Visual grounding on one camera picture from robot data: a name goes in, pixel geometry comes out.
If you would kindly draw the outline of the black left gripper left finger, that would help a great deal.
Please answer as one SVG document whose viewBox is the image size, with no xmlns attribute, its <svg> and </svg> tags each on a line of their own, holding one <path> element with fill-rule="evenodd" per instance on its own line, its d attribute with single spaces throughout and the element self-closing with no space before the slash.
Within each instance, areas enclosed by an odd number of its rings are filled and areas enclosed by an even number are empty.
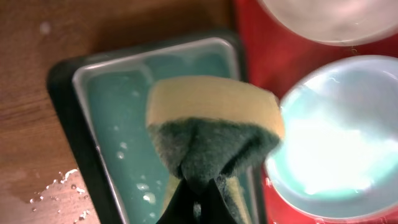
<svg viewBox="0 0 398 224">
<path fill-rule="evenodd" d="M 173 197 L 157 224 L 196 224 L 193 207 L 196 194 L 185 179 L 181 180 Z"/>
</svg>

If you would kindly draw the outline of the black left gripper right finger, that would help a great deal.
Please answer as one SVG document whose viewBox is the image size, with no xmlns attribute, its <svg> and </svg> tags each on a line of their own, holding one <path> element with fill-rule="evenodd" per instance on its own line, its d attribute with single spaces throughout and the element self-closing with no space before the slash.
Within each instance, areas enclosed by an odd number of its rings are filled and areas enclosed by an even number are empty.
<svg viewBox="0 0 398 224">
<path fill-rule="evenodd" d="M 236 224 L 214 179 L 211 179 L 206 189 L 200 195 L 201 224 Z"/>
</svg>

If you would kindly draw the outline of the green yellow sponge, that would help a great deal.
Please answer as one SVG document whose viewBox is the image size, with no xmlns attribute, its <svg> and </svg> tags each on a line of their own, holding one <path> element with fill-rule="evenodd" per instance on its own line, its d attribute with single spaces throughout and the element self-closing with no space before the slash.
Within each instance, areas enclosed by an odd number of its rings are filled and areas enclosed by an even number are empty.
<svg viewBox="0 0 398 224">
<path fill-rule="evenodd" d="M 273 93 L 230 78 L 168 78 L 149 93 L 146 128 L 170 173 L 169 203 L 185 179 L 197 196 L 193 211 L 200 223 L 200 195 L 214 179 L 236 223 L 251 222 L 238 177 L 284 138 Z"/>
</svg>

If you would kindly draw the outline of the light blue plate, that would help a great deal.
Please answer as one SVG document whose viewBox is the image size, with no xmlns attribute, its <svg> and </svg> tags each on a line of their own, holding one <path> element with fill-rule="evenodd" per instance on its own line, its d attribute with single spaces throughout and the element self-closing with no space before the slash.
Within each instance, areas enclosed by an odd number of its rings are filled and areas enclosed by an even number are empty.
<svg viewBox="0 0 398 224">
<path fill-rule="evenodd" d="M 291 208 L 348 222 L 397 210 L 397 59 L 324 65 L 280 102 L 285 137 L 264 165 Z"/>
</svg>

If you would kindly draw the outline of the white plate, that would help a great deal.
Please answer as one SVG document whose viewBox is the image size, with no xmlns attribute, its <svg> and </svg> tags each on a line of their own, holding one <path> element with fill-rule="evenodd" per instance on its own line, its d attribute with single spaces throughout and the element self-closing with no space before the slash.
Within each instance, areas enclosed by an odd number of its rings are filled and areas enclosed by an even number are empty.
<svg viewBox="0 0 398 224">
<path fill-rule="evenodd" d="M 397 33 L 397 0 L 259 0 L 279 24 L 320 44 L 363 45 Z"/>
</svg>

